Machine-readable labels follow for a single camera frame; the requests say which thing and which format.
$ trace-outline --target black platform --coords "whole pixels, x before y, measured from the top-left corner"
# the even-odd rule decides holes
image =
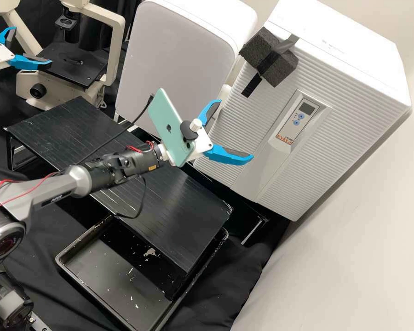
[[[36,115],[7,128],[8,133],[57,169],[79,161],[121,127],[84,99]],[[143,142],[129,132],[91,158]],[[231,208],[178,168],[164,166],[144,176],[147,194],[136,219],[123,221],[188,273],[231,214]],[[143,192],[140,180],[92,194],[112,213],[134,214]]]
[[[103,76],[109,55],[103,50],[85,51],[75,44],[53,42],[38,56],[52,60],[51,67],[41,66],[42,71],[88,88]]]

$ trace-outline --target white knob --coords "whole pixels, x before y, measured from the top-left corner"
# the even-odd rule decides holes
[[[199,129],[202,128],[202,122],[200,119],[194,119],[191,123],[189,128],[193,131],[193,132],[197,132],[199,131]]]

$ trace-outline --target black knob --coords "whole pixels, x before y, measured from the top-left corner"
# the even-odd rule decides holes
[[[41,99],[46,95],[47,89],[43,84],[35,84],[29,92],[35,99]]]

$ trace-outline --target mint green iphone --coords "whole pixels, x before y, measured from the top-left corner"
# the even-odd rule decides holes
[[[195,149],[195,142],[184,141],[179,126],[183,122],[166,91],[159,89],[149,105],[149,116],[175,165],[182,167]]]

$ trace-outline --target white cooler box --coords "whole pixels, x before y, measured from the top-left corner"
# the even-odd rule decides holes
[[[242,196],[298,220],[411,107],[396,45],[314,0],[281,0],[265,27],[299,64],[276,88],[244,64],[210,136],[255,155],[245,166],[195,167]]]

